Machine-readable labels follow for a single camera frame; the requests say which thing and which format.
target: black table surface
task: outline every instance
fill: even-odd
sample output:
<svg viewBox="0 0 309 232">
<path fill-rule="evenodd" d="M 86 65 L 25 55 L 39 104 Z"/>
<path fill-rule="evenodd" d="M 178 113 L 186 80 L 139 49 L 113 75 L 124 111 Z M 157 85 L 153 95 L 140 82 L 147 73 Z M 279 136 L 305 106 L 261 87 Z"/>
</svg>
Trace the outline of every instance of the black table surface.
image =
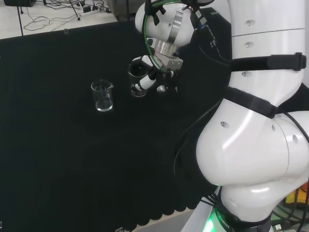
<svg viewBox="0 0 309 232">
<path fill-rule="evenodd" d="M 209 23 L 230 58 L 230 25 L 218 14 Z M 0 41 L 4 232 L 134 229 L 196 207 L 201 195 L 175 181 L 173 149 L 222 97 L 230 70 L 205 59 L 195 38 L 180 53 L 178 94 L 135 99 L 126 71 L 144 54 L 141 35 L 124 22 Z M 98 79 L 115 86 L 111 112 L 94 108 Z"/>
</svg>

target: label on robot base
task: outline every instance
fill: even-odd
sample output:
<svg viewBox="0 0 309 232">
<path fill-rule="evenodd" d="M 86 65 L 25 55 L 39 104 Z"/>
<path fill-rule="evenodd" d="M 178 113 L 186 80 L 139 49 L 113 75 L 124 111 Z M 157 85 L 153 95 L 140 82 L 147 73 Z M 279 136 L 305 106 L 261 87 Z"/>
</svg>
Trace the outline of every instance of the label on robot base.
<svg viewBox="0 0 309 232">
<path fill-rule="evenodd" d="M 197 15 L 198 18 L 201 18 L 201 17 L 202 17 L 202 14 L 201 14 L 200 11 L 197 11 L 195 14 Z"/>
<path fill-rule="evenodd" d="M 235 232 L 233 228 L 231 228 L 228 223 L 226 222 L 226 219 L 223 215 L 221 215 L 218 211 L 215 211 L 217 218 L 220 222 L 220 224 L 222 225 L 222 227 L 225 229 L 225 231 L 227 232 Z"/>
</svg>

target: white floor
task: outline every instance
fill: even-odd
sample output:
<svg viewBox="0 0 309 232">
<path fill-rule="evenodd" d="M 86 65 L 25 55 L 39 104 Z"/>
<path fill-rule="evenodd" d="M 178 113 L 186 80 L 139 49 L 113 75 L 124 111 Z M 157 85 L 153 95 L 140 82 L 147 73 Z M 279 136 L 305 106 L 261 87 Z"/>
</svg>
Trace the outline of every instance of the white floor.
<svg viewBox="0 0 309 232">
<path fill-rule="evenodd" d="M 86 4 L 93 4 L 92 0 L 86 0 Z M 26 26 L 28 23 L 32 22 L 32 19 L 28 16 L 27 8 L 23 7 L 24 14 L 21 14 L 21 22 L 23 27 Z M 74 16 L 74 10 L 72 8 L 64 8 L 64 9 L 57 9 L 54 10 L 52 8 L 46 7 L 42 2 L 36 2 L 32 7 L 28 7 L 29 15 L 35 19 L 38 16 L 45 16 L 50 19 L 55 18 L 51 25 L 45 26 L 50 22 L 49 19 L 46 18 L 39 18 L 37 21 L 43 20 L 37 23 L 31 23 L 26 29 L 23 29 L 24 35 L 42 33 L 42 32 L 49 32 L 53 30 L 63 30 L 63 29 L 71 29 L 71 28 L 80 28 L 86 27 L 91 25 L 103 24 L 103 23 L 110 23 L 116 22 L 117 19 L 111 13 L 105 13 L 103 11 L 91 15 L 87 15 L 81 17 L 81 20 L 78 21 L 77 17 Z M 4 1 L 0 0 L 0 39 L 21 36 L 21 30 L 18 20 L 18 13 L 17 8 L 12 6 L 6 6 Z"/>
</svg>

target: transparent cup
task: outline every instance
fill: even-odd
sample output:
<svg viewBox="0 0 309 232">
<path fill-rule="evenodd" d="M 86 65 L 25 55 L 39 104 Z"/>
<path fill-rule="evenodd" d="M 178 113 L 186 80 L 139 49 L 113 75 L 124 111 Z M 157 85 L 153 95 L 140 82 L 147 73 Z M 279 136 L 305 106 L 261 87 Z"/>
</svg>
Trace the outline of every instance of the transparent cup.
<svg viewBox="0 0 309 232">
<path fill-rule="evenodd" d="M 147 74 L 148 71 L 144 67 L 133 67 L 132 65 L 129 66 L 127 74 L 130 78 L 131 82 L 131 94 L 134 97 L 143 97 L 147 94 L 147 90 L 138 90 L 136 85 L 140 84 L 140 80 L 143 79 Z"/>
<path fill-rule="evenodd" d="M 106 112 L 112 109 L 112 88 L 114 86 L 107 80 L 98 80 L 91 84 L 93 100 L 96 109 Z"/>
</svg>

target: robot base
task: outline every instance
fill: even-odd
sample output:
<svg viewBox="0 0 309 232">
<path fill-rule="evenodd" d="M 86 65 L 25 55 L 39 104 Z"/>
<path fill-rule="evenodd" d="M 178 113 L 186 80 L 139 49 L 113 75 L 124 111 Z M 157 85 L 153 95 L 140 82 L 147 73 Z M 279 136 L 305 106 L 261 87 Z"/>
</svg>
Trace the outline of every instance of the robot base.
<svg viewBox="0 0 309 232">
<path fill-rule="evenodd" d="M 207 220 L 203 232 L 236 232 L 233 228 L 224 221 L 223 218 L 216 215 L 213 209 L 209 219 Z M 270 227 L 268 232 L 274 232 L 273 228 Z"/>
</svg>

